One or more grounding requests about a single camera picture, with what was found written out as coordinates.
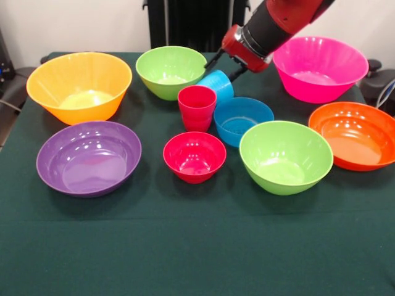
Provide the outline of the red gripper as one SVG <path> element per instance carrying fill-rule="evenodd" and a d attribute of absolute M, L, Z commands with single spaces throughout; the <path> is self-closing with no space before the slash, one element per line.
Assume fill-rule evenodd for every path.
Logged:
<path fill-rule="evenodd" d="M 222 48 L 205 64 L 205 69 L 212 68 L 221 58 L 224 51 L 236 59 L 239 67 L 227 75 L 230 82 L 233 82 L 247 70 L 253 73 L 259 73 L 265 70 L 272 61 L 272 54 L 267 57 L 261 57 L 253 51 L 244 40 L 242 27 L 235 24 L 225 34 L 222 40 Z"/>

